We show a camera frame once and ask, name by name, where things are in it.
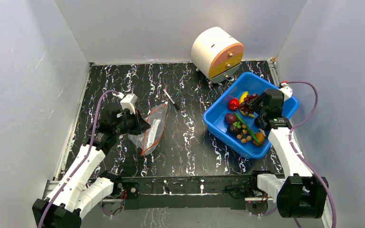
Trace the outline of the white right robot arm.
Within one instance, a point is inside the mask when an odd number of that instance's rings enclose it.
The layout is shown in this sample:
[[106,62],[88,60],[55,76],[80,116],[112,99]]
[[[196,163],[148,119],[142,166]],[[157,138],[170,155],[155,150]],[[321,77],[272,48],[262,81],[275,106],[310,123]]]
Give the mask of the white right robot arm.
[[254,123],[268,133],[285,177],[280,179],[275,174],[261,172],[249,183],[249,192],[255,197],[267,193],[275,200],[283,218],[318,219],[324,212],[327,181],[304,164],[292,136],[292,125],[283,116],[283,104],[291,93],[291,89],[266,89],[250,103],[258,115]]

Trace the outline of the dark purple grape bunch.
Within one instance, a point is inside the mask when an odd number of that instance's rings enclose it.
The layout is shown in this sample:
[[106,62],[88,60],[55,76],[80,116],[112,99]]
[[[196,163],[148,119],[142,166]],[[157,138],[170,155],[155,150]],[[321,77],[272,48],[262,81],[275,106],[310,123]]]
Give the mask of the dark purple grape bunch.
[[240,107],[239,107],[239,110],[242,110],[245,114],[248,114],[248,113],[250,113],[250,114],[254,114],[254,111],[252,110],[252,109],[250,109],[250,107],[249,107],[249,103],[250,103],[250,101],[253,99],[253,98],[255,98],[255,97],[257,97],[258,96],[258,94],[257,93],[254,93],[254,94],[248,94],[247,95],[247,97],[244,99],[244,102],[242,102],[241,104],[240,104]]

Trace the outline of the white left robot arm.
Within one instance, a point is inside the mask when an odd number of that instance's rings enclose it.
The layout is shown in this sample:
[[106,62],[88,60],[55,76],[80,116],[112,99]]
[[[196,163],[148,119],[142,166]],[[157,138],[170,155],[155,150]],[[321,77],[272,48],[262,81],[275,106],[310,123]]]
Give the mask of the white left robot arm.
[[120,197],[126,190],[119,175],[104,171],[92,183],[90,177],[121,135],[140,135],[150,127],[138,110],[105,111],[95,119],[61,181],[47,196],[34,202],[37,227],[78,228],[84,216],[105,197]]

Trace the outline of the clear zip top bag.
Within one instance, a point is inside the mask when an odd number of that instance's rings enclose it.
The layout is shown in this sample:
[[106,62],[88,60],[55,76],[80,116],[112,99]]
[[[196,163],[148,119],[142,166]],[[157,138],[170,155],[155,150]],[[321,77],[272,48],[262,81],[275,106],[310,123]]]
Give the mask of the clear zip top bag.
[[167,109],[168,102],[153,107],[146,118],[151,127],[140,135],[128,135],[132,143],[142,149],[142,156],[152,154],[159,144],[165,127]]

